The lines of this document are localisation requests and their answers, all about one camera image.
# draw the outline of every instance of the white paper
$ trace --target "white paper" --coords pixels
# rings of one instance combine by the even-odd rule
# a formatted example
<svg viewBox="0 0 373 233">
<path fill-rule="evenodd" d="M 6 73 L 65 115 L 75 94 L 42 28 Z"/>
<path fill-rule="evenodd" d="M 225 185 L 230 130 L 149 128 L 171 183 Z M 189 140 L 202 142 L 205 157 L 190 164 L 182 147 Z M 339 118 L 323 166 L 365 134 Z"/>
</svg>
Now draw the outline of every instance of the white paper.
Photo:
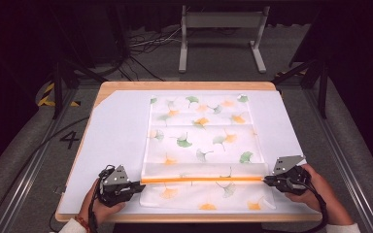
<svg viewBox="0 0 373 233">
<path fill-rule="evenodd" d="M 122 164 L 133 182 L 141 179 L 143 156 L 148 131 L 151 96 L 156 94 L 247 94 L 253 99 L 250 109 L 265 162 L 271 169 L 277 157 L 303 154 L 278 91 L 257 90 L 120 90 L 114 92 L 93 109 L 91 121 L 85 132 L 82 148 L 71 171 L 66 191 L 58 208 L 59 214 L 76 214 L 82 201 L 107 165 Z M 311 213 L 302 205 L 291 203 L 283 194 L 272 188 L 277 210 L 260 213 Z M 121 214 L 172 214 L 171 209 L 144 208 L 135 194 Z M 201 213 L 181 210 L 179 213 Z M 221 214 L 207 211 L 206 214 Z M 250 211 L 225 211 L 224 213 L 251 213 Z"/>
</svg>

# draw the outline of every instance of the orange leaf print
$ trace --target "orange leaf print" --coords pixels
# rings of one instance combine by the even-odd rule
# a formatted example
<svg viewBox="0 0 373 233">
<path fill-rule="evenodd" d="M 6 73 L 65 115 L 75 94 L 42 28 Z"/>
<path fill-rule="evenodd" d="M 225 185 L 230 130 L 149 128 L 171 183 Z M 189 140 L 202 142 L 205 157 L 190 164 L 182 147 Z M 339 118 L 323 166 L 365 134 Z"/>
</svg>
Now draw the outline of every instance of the orange leaf print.
<svg viewBox="0 0 373 233">
<path fill-rule="evenodd" d="M 234 102 L 230 101 L 230 100 L 224 100 L 221 105 L 223 105 L 224 107 L 232 107 L 234 106 Z"/>
<path fill-rule="evenodd" d="M 245 123 L 245 120 L 241 116 L 232 115 L 232 120 L 240 124 Z"/>
<path fill-rule="evenodd" d="M 248 209 L 251 211 L 259 211 L 261 210 L 261 207 L 259 206 L 259 203 L 254 203 L 251 201 L 247 202 Z"/>
<path fill-rule="evenodd" d="M 196 112 L 204 113 L 207 110 L 208 110 L 207 105 L 199 105 L 199 107 L 196 109 Z"/>
<path fill-rule="evenodd" d="M 228 134 L 225 129 L 223 129 L 223 131 L 225 131 L 225 134 L 226 134 L 225 141 L 227 143 L 233 143 L 237 140 L 237 135 L 236 134 Z"/>
<path fill-rule="evenodd" d="M 202 117 L 202 118 L 196 120 L 196 121 L 195 121 L 195 124 L 200 124 L 200 125 L 204 126 L 204 124 L 206 124 L 206 123 L 208 123 L 208 122 L 209 122 L 209 120 L 208 120 L 207 118 Z"/>
<path fill-rule="evenodd" d="M 203 210 L 203 211 L 214 211 L 216 209 L 217 207 L 210 203 L 205 203 L 199 207 L 199 210 Z"/>
<path fill-rule="evenodd" d="M 177 188 L 168 188 L 165 186 L 165 190 L 159 195 L 163 199 L 171 199 L 178 194 Z"/>
<path fill-rule="evenodd" d="M 168 116 L 173 117 L 176 116 L 180 111 L 179 110 L 170 110 Z"/>
<path fill-rule="evenodd" d="M 168 155 L 166 155 L 165 165 L 172 165 L 172 164 L 175 164 L 175 163 L 177 163 L 176 159 L 171 159 L 171 158 L 168 157 Z"/>
<path fill-rule="evenodd" d="M 154 138 L 157 134 L 157 131 L 156 130 L 151 130 L 150 131 L 150 135 L 148 136 L 149 138 Z"/>
</svg>

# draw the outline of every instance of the black cable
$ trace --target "black cable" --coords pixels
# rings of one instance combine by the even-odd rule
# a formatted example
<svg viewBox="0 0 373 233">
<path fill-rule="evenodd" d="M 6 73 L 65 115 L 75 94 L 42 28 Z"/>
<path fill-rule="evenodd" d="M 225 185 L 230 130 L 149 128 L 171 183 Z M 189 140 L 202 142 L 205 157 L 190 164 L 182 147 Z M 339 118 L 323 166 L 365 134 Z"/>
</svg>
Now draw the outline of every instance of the black cable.
<svg viewBox="0 0 373 233">
<path fill-rule="evenodd" d="M 283 180 L 283 181 L 286 181 L 286 182 L 289 181 L 291 183 L 300 184 L 300 185 L 306 187 L 308 190 L 310 190 L 315 195 L 315 197 L 317 198 L 318 202 L 320 203 L 320 209 L 321 209 L 321 214 L 322 214 L 321 223 L 319 225 L 317 225 L 316 227 L 312 228 L 312 229 L 309 229 L 309 230 L 306 230 L 306 231 L 297 232 L 297 233 L 315 233 L 315 232 L 323 229 L 328 224 L 328 212 L 326 210 L 326 203 L 325 203 L 325 201 L 317 193 L 317 191 L 315 190 L 314 186 L 312 184 L 311 184 L 311 186 L 309 186 L 309 185 L 307 185 L 305 183 L 291 180 L 290 178 L 286 178 L 286 179 L 280 178 L 279 180 Z M 266 232 L 266 233 L 295 233 L 295 232 L 280 231 L 280 230 L 268 230 L 268 229 L 262 229 L 262 230 L 263 230 L 263 232 Z"/>
<path fill-rule="evenodd" d="M 119 66 L 121 64 L 122 64 L 122 61 L 120 61 L 117 65 L 113 66 L 112 68 L 110 68 L 106 71 L 102 71 L 102 72 L 95 73 L 95 74 L 105 78 L 105 76 L 108 76 L 108 75 L 111 75 L 112 73 L 114 73 L 119 68 Z M 78 75 L 78 78 L 87 79 L 87 78 L 91 78 L 91 77 L 88 76 L 88 75 Z"/>
<path fill-rule="evenodd" d="M 136 76 L 136 80 L 139 81 L 138 73 L 136 73 L 136 72 L 132 69 L 131 65 L 130 65 L 128 62 L 125 61 L 125 64 L 128 65 L 128 67 L 129 67 L 129 69 L 132 71 L 132 73 L 135 74 L 135 76 Z"/>
<path fill-rule="evenodd" d="M 130 47 L 143 46 L 143 49 L 142 50 L 131 49 L 131 51 L 137 52 L 136 54 L 133 53 L 132 55 L 139 55 L 141 53 L 151 53 L 154 50 L 158 49 L 159 47 L 168 45 L 171 42 L 173 42 L 174 40 L 171 40 L 171 37 L 177 37 L 179 33 L 180 33 L 180 28 L 178 28 L 177 30 L 171 31 L 171 32 L 162 32 L 156 38 L 155 36 L 158 34 L 155 33 L 151 35 L 148 40 L 144 38 L 144 41 L 142 42 L 133 43 L 135 45 L 131 45 Z"/>
<path fill-rule="evenodd" d="M 97 233 L 96 229 L 98 228 L 98 222 L 96 220 L 96 215 L 95 215 L 95 212 L 93 211 L 93 203 L 95 202 L 96 194 L 98 192 L 101 182 L 102 182 L 102 178 L 98 179 L 98 181 L 96 182 L 96 186 L 95 186 L 95 189 L 93 190 L 92 198 L 90 200 L 90 204 L 87 210 L 87 214 L 88 214 L 87 219 L 88 219 L 89 229 L 90 229 L 90 232 L 92 233 Z"/>
<path fill-rule="evenodd" d="M 135 61 L 136 63 L 138 63 L 140 66 L 142 66 L 142 68 L 144 68 L 148 73 L 150 73 L 150 75 L 152 75 L 153 77 L 155 77 L 155 78 L 157 78 L 157 79 L 159 79 L 159 80 L 165 82 L 165 80 L 164 80 L 163 78 L 160 78 L 160 77 L 154 75 L 150 70 L 148 70 L 148 69 L 147 69 L 143 64 L 141 64 L 141 63 L 140 63 L 137 59 L 135 59 L 133 56 L 129 56 L 129 58 L 131 58 L 133 61 Z"/>
<path fill-rule="evenodd" d="M 75 63 L 74 61 L 72 60 L 69 60 L 69 59 L 66 59 L 64 58 L 63 61 L 65 62 L 65 64 L 67 64 L 68 66 L 76 69 L 76 70 L 79 70 L 81 71 L 82 73 L 86 74 L 87 76 L 89 76 L 90 78 L 92 79 L 95 79 L 97 81 L 99 81 L 100 83 L 103 83 L 103 82 L 106 82 L 107 79 L 105 79 L 104 77 L 96 74 L 95 72 L 92 72 L 91 70 L 88 70 L 86 69 L 85 67 L 79 65 L 78 63 Z"/>
<path fill-rule="evenodd" d="M 89 119 L 89 116 L 87 117 L 84 117 L 82 119 L 79 119 L 77 121 L 74 121 L 68 125 L 66 125 L 65 127 L 61 128 L 60 130 L 58 130 L 57 132 L 55 132 L 54 134 L 52 134 L 50 137 L 48 137 L 41 145 L 39 145 L 36 149 L 34 149 L 32 151 L 32 153 L 28 156 L 28 158 L 26 159 L 26 161 L 23 163 L 23 165 L 20 167 L 19 171 L 17 172 L 17 174 L 15 175 L 13 181 L 11 182 L 9 188 L 6 190 L 4 196 L 2 197 L 2 199 L 0 200 L 0 208 L 2 206 L 2 203 L 4 202 L 4 200 L 6 199 L 6 197 L 8 196 L 9 192 L 11 191 L 11 189 L 14 187 L 14 184 L 15 182 L 17 181 L 17 179 L 19 178 L 20 174 L 23 172 L 23 170 L 25 169 L 25 167 L 29 164 L 29 162 L 32 160 L 32 158 L 34 157 L 34 154 L 42 147 L 44 146 L 47 142 L 49 142 L 52 138 L 54 138 L 55 136 L 57 136 L 59 133 L 63 132 L 65 129 L 81 122 L 81 121 L 84 121 L 86 119 Z"/>
<path fill-rule="evenodd" d="M 51 218 L 50 218 L 50 229 L 51 229 L 51 231 L 53 231 L 53 232 L 55 232 L 55 233 L 58 233 L 59 231 L 53 229 L 53 228 L 52 228 L 52 224 L 51 224 L 51 223 L 52 223 L 53 216 L 55 215 L 55 213 L 56 213 L 56 210 L 53 211 L 53 213 L 52 213 L 52 215 L 51 215 Z"/>
<path fill-rule="evenodd" d="M 125 76 L 129 81 L 134 81 L 134 80 L 132 80 L 132 78 L 129 77 L 125 72 L 121 71 L 121 69 L 118 69 L 118 70 L 119 70 L 120 73 L 121 73 L 123 76 Z"/>
</svg>

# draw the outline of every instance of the leaf-patterned cloth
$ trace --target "leaf-patterned cloth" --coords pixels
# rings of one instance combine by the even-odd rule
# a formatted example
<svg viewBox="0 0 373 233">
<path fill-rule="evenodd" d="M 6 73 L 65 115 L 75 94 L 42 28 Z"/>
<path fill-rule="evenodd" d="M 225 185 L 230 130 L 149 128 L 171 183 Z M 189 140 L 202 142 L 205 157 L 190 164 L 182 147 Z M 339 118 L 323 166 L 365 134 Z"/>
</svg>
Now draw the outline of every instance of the leaf-patterned cloth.
<svg viewBox="0 0 373 233">
<path fill-rule="evenodd" d="M 246 95 L 153 96 L 141 179 L 150 184 L 141 204 L 254 210 L 262 198 L 269 205 L 261 206 L 273 206 L 270 190 L 259 184 L 268 170 L 248 101 Z M 235 199 L 242 203 L 231 204 Z"/>
</svg>

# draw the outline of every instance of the person's hand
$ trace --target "person's hand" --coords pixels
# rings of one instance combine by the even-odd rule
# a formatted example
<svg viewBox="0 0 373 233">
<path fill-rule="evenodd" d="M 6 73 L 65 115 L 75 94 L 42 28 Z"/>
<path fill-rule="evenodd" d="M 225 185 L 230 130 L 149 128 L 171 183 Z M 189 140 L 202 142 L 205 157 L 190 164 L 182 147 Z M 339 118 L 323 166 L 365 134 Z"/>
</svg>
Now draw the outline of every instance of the person's hand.
<svg viewBox="0 0 373 233">
<path fill-rule="evenodd" d="M 328 181 L 318 174 L 315 169 L 311 167 L 311 165 L 304 164 L 302 165 L 302 168 L 304 168 L 311 175 L 311 184 L 326 203 L 326 209 L 328 211 L 328 223 L 331 225 L 354 224 L 347 210 L 337 199 L 335 192 Z M 310 190 L 306 190 L 300 196 L 287 192 L 286 197 L 293 202 L 305 203 L 308 207 L 315 211 L 321 211 L 319 201 L 314 193 L 312 193 Z"/>
<path fill-rule="evenodd" d="M 86 194 L 86 196 L 84 198 L 84 202 L 83 202 L 83 204 L 81 206 L 81 210 L 78 213 L 78 216 L 80 216 L 81 218 L 83 218 L 86 222 L 88 222 L 88 208 L 89 208 L 90 202 L 92 200 L 93 191 L 96 188 L 97 182 L 98 182 L 98 180 L 96 180 L 93 183 L 92 188 Z M 100 225 L 102 222 L 105 221 L 105 219 L 108 216 L 110 216 L 110 215 L 112 215 L 114 213 L 119 212 L 120 210 L 123 209 L 123 207 L 125 207 L 125 203 L 124 202 L 118 203 L 115 206 L 113 206 L 113 207 L 110 208 L 110 207 L 107 207 L 104 204 L 100 203 L 99 200 L 98 200 L 98 198 L 96 198 L 95 201 L 93 202 L 93 208 L 92 208 L 92 210 L 93 210 L 93 212 L 96 215 L 96 221 L 97 221 L 98 225 Z"/>
</svg>

